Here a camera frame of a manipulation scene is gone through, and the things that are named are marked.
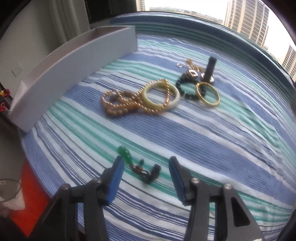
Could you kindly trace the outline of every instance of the electrical outlet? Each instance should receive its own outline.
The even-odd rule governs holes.
[[[22,67],[20,63],[17,63],[17,65],[11,70],[15,77],[17,77],[20,72],[22,72]]]

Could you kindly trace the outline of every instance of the red carpet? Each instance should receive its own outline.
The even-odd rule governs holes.
[[[27,161],[23,165],[21,179],[26,208],[21,211],[12,211],[10,218],[26,236],[29,236],[39,216],[47,206],[49,197],[39,184]]]

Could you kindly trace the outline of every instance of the floor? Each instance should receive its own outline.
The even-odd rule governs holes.
[[[0,114],[0,179],[20,180],[21,169],[26,159],[17,128]],[[0,196],[11,196],[17,183],[0,185]]]

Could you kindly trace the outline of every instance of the skyscraper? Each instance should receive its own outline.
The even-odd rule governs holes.
[[[145,3],[144,0],[136,0],[137,11],[145,11]]]
[[[291,78],[296,80],[296,51],[291,45],[289,45],[288,51],[285,55],[283,62],[280,61],[282,67],[288,72]]]
[[[263,47],[268,31],[269,8],[260,0],[229,0],[224,26]]]

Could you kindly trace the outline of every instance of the sky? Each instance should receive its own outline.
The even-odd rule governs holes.
[[[146,11],[150,7],[172,7],[209,15],[221,20],[225,19],[228,0],[145,0]],[[269,26],[265,45],[268,52],[276,58],[283,59],[287,53],[289,44],[296,49],[289,33],[270,10],[267,25]]]

